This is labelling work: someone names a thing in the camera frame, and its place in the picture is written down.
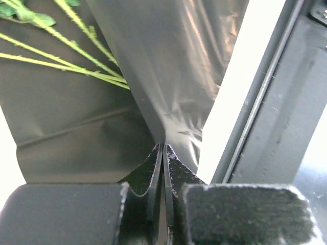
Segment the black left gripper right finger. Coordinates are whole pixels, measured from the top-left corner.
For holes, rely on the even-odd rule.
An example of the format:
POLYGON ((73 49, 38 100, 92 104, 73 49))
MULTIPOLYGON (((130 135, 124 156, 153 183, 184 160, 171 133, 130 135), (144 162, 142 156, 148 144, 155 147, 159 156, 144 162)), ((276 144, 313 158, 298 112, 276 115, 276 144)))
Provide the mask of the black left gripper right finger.
POLYGON ((201 244, 198 235, 203 229, 197 219, 203 219, 200 211, 205 183, 179 160, 169 144, 163 149, 163 176, 167 244, 201 244))

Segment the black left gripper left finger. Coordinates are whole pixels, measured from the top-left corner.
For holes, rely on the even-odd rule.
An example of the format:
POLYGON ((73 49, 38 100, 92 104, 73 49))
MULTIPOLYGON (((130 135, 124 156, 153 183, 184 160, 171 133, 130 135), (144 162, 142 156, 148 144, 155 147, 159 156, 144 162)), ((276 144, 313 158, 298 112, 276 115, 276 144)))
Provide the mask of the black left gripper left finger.
POLYGON ((158 244, 163 145, 122 178, 123 199, 117 244, 158 244))

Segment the black paper flower wrap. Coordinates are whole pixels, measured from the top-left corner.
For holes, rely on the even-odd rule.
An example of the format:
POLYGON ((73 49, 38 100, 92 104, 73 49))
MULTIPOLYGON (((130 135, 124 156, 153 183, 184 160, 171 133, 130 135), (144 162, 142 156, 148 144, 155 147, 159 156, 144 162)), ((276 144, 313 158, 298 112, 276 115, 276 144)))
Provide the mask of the black paper flower wrap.
POLYGON ((25 183, 110 182, 157 143, 192 171, 248 1, 86 1, 129 89, 68 72, 1 89, 25 183))

